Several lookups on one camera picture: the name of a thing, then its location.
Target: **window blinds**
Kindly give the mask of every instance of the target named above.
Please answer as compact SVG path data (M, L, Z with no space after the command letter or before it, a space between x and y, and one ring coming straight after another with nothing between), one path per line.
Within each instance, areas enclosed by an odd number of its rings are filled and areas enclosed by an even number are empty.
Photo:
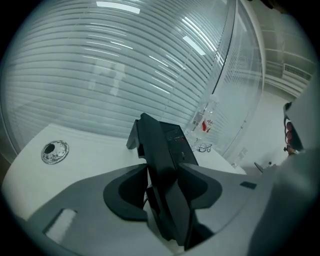
M216 151L224 155L248 122L247 116L261 95L262 59L252 22L238 1L225 74L214 91L219 97L216 122L208 135Z
M51 123L126 138L145 112L184 128L220 75L230 6L234 0L44 1L1 72L16 150Z

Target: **ceiling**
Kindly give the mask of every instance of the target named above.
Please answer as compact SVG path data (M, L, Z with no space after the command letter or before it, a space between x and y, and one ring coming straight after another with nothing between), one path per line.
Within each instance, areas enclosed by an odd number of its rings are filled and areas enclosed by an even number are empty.
M296 71L301 74L312 76L318 63L313 46L294 17L267 8L260 0L250 3L259 20L264 39L265 82L299 96L308 81L299 77L296 79L295 76L283 76L284 64L297 68Z

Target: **eyeglasses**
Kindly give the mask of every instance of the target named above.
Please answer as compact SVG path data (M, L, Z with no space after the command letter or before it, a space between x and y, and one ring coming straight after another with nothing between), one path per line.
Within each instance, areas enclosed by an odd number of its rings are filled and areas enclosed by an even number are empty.
M211 152L211 146L212 144L205 144L205 143L201 143L201 145L199 146L198 151L203 153L203 152Z

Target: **white table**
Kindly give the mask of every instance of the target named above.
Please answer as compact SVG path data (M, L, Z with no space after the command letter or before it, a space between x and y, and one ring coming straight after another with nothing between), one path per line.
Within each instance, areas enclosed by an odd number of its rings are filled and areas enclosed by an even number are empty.
M67 157L54 165L41 159L43 147L56 140L69 145ZM104 136L55 124L48 125L17 156L7 172L2 193L12 211L27 220L37 209L69 185L92 176L145 163L124 138ZM212 150L194 152L198 164L218 171L246 174L234 169Z

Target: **clear bottle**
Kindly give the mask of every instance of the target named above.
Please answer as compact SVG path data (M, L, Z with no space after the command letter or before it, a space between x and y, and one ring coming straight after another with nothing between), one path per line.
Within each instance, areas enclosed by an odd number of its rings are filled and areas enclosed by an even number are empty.
M208 133L215 122L218 104L218 97L211 94L206 102L199 105L195 115L187 125L184 134L192 151L208 137Z

